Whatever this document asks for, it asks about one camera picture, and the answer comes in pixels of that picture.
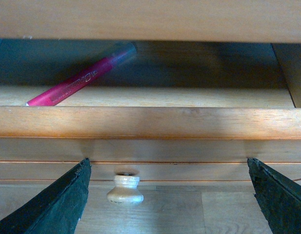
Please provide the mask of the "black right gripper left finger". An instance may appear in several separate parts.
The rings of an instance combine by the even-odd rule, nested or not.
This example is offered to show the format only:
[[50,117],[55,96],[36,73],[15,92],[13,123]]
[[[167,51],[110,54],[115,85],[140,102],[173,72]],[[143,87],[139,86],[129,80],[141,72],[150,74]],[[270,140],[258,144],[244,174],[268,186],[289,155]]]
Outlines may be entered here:
[[88,200],[90,176],[85,158],[0,220],[0,234],[73,234]]

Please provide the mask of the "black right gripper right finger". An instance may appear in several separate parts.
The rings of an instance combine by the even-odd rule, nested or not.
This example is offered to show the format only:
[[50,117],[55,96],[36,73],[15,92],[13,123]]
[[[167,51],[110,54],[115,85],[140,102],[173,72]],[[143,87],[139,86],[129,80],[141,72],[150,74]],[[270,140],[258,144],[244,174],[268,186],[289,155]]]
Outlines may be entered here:
[[274,234],[301,234],[301,185],[248,158],[257,203]]

